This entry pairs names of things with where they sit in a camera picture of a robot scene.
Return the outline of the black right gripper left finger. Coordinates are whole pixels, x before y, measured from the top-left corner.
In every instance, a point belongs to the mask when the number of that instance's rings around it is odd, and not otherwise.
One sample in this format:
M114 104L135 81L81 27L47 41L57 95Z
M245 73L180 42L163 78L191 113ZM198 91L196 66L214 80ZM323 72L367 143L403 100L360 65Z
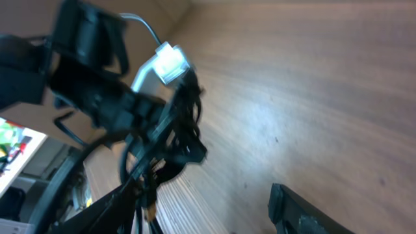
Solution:
M130 180L51 231L52 234L130 233L142 190Z

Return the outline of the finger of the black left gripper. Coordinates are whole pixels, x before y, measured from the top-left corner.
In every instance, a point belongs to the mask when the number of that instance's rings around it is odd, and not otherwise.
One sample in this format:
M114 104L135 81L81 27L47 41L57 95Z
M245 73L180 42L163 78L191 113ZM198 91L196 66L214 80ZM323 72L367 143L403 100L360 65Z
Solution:
M164 106L156 128L143 139L131 177L167 182L178 176L188 163L204 160L207 148L200 140L198 126L202 93L196 72L187 70Z

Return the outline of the bright monitor screen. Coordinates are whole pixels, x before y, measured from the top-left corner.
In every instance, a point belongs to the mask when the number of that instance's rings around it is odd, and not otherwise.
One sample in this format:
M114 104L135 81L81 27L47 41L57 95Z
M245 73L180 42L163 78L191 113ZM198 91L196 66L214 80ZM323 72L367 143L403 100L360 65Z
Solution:
M1 118L1 196L46 139L44 133Z

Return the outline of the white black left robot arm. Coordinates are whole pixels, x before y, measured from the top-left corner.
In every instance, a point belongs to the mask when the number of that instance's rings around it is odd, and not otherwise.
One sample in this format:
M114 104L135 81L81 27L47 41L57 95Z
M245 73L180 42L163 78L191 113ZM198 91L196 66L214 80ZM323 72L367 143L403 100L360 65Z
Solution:
M178 46L160 43L131 86L124 31L134 14L114 14L84 1L64 1L50 35L1 36L1 108L40 104L45 89L55 106L86 114L105 136L94 148L130 138L129 151L163 159L161 181L200 163L207 150L198 123L202 89Z

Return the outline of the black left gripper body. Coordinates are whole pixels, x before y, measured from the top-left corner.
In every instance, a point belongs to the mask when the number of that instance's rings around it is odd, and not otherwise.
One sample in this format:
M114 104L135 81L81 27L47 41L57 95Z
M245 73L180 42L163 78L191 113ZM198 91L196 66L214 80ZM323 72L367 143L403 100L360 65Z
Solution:
M86 114L94 127L108 132L155 124L166 105L159 97L138 94L125 83L72 61L58 65L49 86L58 98Z

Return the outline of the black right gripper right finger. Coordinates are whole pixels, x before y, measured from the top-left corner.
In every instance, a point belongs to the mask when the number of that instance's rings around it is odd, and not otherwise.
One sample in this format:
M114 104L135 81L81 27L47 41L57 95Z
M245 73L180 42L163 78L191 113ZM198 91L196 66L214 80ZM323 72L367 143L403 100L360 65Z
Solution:
M272 184L268 216L277 233L352 234L352 231L317 209L289 187L279 183Z

